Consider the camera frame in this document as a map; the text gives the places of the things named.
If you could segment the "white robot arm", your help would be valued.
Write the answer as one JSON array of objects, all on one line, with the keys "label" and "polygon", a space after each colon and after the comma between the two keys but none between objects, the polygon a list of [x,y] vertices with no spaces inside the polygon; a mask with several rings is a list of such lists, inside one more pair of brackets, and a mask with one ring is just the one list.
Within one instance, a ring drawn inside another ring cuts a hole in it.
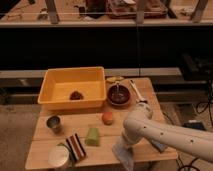
[{"label": "white robot arm", "polygon": [[137,103],[123,121],[125,145],[131,147],[142,138],[213,163],[213,133],[168,125],[152,120],[153,110],[147,103]]}]

